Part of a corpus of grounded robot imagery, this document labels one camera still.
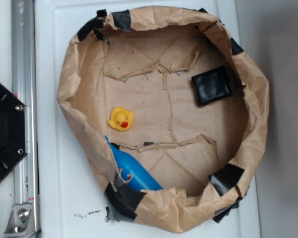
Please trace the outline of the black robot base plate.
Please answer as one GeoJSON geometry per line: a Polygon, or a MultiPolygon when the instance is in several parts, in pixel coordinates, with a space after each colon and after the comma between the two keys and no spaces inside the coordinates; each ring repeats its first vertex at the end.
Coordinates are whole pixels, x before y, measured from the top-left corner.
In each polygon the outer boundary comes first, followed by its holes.
{"type": "Polygon", "coordinates": [[[0,83],[0,183],[27,155],[25,109],[0,83]]]}

